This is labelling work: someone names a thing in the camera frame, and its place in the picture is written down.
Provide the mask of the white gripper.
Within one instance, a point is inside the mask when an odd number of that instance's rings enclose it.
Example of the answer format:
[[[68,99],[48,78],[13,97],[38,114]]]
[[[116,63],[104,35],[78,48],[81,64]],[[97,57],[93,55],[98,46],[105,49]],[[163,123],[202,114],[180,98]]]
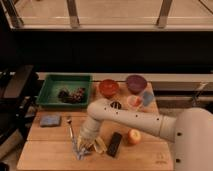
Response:
[[[90,146],[94,142],[93,147],[95,151],[99,154],[102,154],[104,152],[102,147],[102,140],[100,137],[97,137],[99,131],[100,127],[97,125],[83,124],[82,127],[80,128],[79,136],[77,138],[78,151],[81,151],[82,146]]]

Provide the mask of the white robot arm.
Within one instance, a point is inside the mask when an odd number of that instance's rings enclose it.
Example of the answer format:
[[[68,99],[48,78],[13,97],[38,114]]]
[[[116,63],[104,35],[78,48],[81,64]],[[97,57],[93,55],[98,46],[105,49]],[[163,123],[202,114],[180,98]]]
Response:
[[[116,109],[101,98],[87,107],[87,118],[77,140],[86,148],[98,137],[106,120],[138,129],[174,143],[175,171],[213,171],[213,114],[192,107],[177,117]]]

